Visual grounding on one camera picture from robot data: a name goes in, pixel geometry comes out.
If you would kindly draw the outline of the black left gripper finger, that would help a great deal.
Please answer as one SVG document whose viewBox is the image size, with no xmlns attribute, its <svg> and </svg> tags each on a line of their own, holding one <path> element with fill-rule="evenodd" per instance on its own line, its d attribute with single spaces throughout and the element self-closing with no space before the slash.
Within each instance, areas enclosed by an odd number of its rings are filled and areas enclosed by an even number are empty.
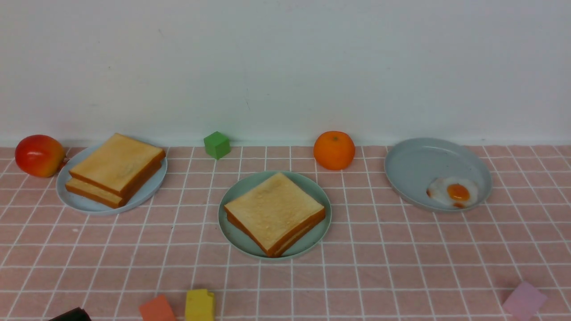
<svg viewBox="0 0 571 321">
<path fill-rule="evenodd" d="M 71 309 L 61 315 L 49 319 L 49 321 L 91 321 L 90 315 L 81 307 Z"/>
</svg>

